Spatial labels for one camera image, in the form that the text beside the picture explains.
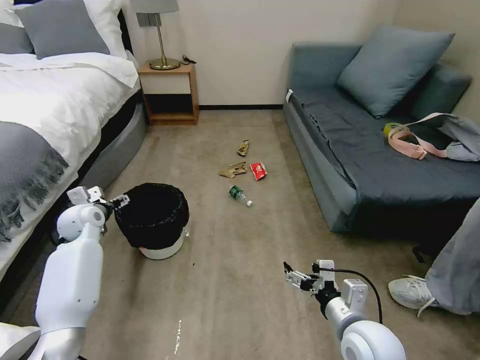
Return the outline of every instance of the lamp base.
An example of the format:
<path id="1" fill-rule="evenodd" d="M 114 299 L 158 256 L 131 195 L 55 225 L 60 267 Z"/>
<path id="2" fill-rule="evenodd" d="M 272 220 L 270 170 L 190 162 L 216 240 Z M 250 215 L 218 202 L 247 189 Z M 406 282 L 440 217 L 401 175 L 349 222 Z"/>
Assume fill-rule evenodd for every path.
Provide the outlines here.
<path id="1" fill-rule="evenodd" d="M 180 61 L 171 58 L 159 58 L 150 61 L 150 68 L 153 70 L 172 70 L 180 67 Z"/>

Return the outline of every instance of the sofa armrest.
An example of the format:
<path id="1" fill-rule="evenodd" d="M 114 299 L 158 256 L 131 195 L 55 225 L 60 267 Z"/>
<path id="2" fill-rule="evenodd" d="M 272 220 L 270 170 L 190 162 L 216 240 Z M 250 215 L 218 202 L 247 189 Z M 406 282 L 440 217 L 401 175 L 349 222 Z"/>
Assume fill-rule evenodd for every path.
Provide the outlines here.
<path id="1" fill-rule="evenodd" d="M 314 89 L 334 85 L 360 47 L 356 44 L 294 43 L 291 48 L 288 89 Z"/>
<path id="2" fill-rule="evenodd" d="M 407 113 L 418 120 L 431 113 L 451 113 L 471 82 L 470 75 L 438 63 L 408 94 Z"/>

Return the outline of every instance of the gray pillow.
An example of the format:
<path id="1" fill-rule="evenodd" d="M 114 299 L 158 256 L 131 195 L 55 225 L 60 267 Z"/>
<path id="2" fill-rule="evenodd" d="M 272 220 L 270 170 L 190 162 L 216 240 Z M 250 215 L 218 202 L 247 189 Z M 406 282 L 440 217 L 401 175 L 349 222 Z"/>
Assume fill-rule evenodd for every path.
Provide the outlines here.
<path id="1" fill-rule="evenodd" d="M 23 27 L 0 23 L 0 53 L 31 54 L 34 47 Z"/>
<path id="2" fill-rule="evenodd" d="M 83 0 L 43 0 L 17 8 L 38 59 L 62 54 L 110 54 Z"/>
<path id="3" fill-rule="evenodd" d="M 381 118 L 437 63 L 454 35 L 379 26 L 337 84 Z"/>

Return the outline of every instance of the lamp shade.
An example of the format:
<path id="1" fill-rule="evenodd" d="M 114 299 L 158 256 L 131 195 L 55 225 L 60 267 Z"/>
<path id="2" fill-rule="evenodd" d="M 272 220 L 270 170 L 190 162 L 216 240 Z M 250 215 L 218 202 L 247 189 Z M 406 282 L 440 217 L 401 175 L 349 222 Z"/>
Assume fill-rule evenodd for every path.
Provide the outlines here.
<path id="1" fill-rule="evenodd" d="M 130 4 L 136 13 L 166 14 L 179 10 L 177 0 L 130 0 Z"/>

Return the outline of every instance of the plastic bottle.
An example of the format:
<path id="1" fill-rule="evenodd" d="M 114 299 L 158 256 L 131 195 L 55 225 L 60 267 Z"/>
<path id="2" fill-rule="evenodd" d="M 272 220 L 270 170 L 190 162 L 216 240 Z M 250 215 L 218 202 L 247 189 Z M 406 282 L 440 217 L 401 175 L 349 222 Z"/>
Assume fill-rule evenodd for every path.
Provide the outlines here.
<path id="1" fill-rule="evenodd" d="M 230 186 L 228 192 L 230 193 L 231 197 L 238 200 L 239 202 L 247 205 L 248 207 L 252 206 L 253 201 L 248 200 L 245 196 L 242 189 L 240 189 L 237 185 Z"/>

